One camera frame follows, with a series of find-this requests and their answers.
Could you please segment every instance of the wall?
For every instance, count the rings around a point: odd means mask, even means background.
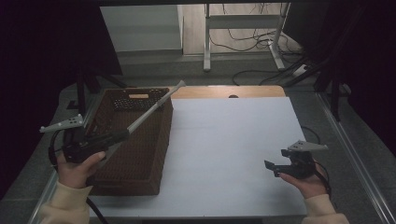
[[[182,49],[179,6],[101,7],[116,52]]]

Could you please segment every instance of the hand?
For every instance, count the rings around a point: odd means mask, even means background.
[[[317,170],[323,175],[318,165]],[[311,175],[306,179],[296,179],[293,176],[286,174],[279,174],[279,176],[284,181],[299,189],[305,199],[312,198],[320,194],[327,194],[326,188],[316,175]]]
[[[57,158],[59,183],[72,189],[85,188],[87,178],[96,172],[99,161],[101,161],[105,155],[106,153],[104,151],[98,152],[91,155],[83,163],[75,164],[67,162],[62,153]]]

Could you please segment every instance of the wicker basket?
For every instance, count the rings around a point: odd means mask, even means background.
[[[168,89],[106,90],[88,128],[88,134],[126,130],[167,92]],[[91,194],[159,194],[172,114],[172,102],[168,99],[96,172],[92,178]]]

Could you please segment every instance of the sleeve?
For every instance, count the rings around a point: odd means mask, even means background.
[[[52,199],[40,208],[40,223],[89,223],[90,210],[86,200],[91,189],[72,189],[57,182]]]
[[[307,216],[302,224],[348,224],[347,217],[337,214],[332,207],[328,194],[306,199]]]

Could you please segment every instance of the white table surface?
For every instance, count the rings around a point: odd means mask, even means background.
[[[304,140],[288,97],[172,100],[170,144],[157,196],[91,196],[105,217],[305,215],[303,197],[265,168]]]

